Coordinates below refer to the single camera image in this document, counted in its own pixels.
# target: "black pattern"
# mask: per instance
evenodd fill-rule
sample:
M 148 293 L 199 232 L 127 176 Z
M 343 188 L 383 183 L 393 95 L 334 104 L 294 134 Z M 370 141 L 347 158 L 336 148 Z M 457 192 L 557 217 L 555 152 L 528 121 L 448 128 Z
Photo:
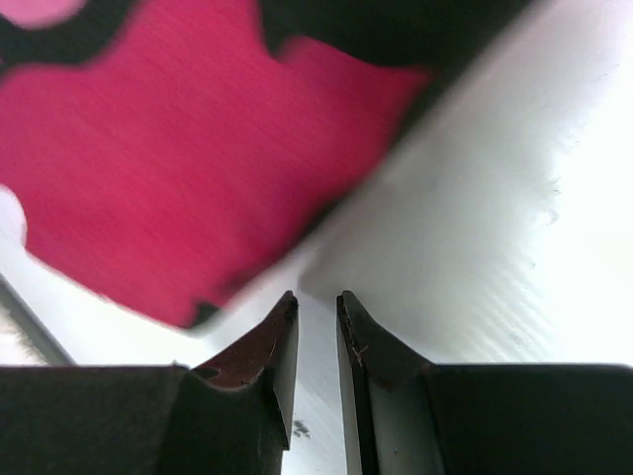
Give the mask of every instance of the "black pattern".
M 1 72 L 26 63 L 82 64 L 116 36 L 138 0 L 88 0 L 58 25 L 25 30 L 0 16 Z
M 487 43 L 532 0 L 258 1 L 273 53 L 303 35 L 373 64 L 444 68 Z

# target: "black plastic piece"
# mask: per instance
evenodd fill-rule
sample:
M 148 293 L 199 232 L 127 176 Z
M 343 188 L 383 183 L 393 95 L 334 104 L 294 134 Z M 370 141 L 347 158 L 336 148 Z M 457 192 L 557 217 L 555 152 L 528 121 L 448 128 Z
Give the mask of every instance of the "black plastic piece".
M 298 305 L 183 367 L 0 368 L 0 473 L 278 475 L 289 447 Z
M 337 301 L 350 475 L 631 474 L 633 370 L 438 365 Z

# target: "white surface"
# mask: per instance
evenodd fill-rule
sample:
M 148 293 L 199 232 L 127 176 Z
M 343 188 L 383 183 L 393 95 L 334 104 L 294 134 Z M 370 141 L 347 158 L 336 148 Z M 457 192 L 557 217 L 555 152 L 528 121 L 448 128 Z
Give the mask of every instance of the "white surface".
M 197 337 L 104 303 L 0 238 L 0 270 L 80 363 L 196 364 L 252 328 L 304 268 L 286 474 L 342 474 L 333 296 L 436 360 L 633 362 L 633 2 L 544 2 L 387 170 Z
M 633 364 L 633 2 L 543 2 L 330 223 L 304 287 L 436 361 Z

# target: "black shape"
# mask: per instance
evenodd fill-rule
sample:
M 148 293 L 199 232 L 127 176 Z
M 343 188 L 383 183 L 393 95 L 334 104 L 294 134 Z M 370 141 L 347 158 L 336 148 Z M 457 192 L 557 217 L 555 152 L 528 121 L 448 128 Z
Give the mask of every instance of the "black shape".
M 138 0 L 88 0 L 72 18 L 37 30 L 25 30 L 0 16 L 0 58 L 4 70 L 33 62 L 85 63 L 112 42 L 137 3 Z
M 436 365 L 337 301 L 351 475 L 633 473 L 633 370 Z
M 268 4 L 260 2 L 259 8 L 264 45 L 271 56 L 278 57 L 293 36 L 293 31 L 271 14 Z
M 446 67 L 487 43 L 531 0 L 259 0 L 274 25 L 384 66 Z
M 220 311 L 219 307 L 216 307 L 211 302 L 199 302 L 195 307 L 194 320 L 187 327 L 187 330 L 194 330 L 197 327 L 205 324 L 213 318 Z
M 289 293 L 191 371 L 0 368 L 0 473 L 279 474 L 297 340 Z

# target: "pink fabric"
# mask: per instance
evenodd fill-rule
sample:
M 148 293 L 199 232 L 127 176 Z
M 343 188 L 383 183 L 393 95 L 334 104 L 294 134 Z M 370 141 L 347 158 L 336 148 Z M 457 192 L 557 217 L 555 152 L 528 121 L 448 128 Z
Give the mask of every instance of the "pink fabric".
M 428 75 L 308 40 L 278 62 L 258 28 L 247 0 L 147 0 L 89 66 L 11 72 L 0 184 L 25 208 L 28 249 L 186 326 L 366 176 Z

